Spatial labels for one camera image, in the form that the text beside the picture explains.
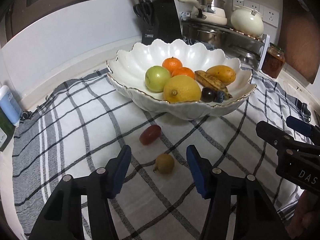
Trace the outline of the operator hand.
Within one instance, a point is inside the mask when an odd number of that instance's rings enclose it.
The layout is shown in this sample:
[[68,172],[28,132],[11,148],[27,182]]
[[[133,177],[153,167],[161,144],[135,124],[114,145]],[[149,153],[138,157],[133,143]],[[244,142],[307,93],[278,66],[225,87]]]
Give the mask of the operator hand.
[[315,208],[315,202],[311,199],[312,194],[304,190],[299,198],[294,215],[289,226],[286,228],[291,239],[299,237],[319,217],[319,209]]

